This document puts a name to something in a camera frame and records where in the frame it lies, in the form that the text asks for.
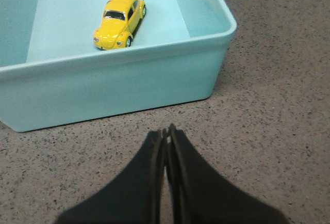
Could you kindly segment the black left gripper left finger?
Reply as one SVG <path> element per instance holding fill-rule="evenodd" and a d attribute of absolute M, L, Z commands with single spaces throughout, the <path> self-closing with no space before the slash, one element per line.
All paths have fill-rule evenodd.
<path fill-rule="evenodd" d="M 165 153 L 161 131 L 149 132 L 119 175 L 56 223 L 159 223 Z"/>

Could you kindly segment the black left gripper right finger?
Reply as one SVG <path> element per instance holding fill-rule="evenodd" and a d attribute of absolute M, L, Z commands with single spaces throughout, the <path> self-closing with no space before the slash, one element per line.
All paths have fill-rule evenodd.
<path fill-rule="evenodd" d="M 168 130 L 167 175 L 174 223 L 288 223 L 285 215 L 217 173 L 182 130 Z"/>

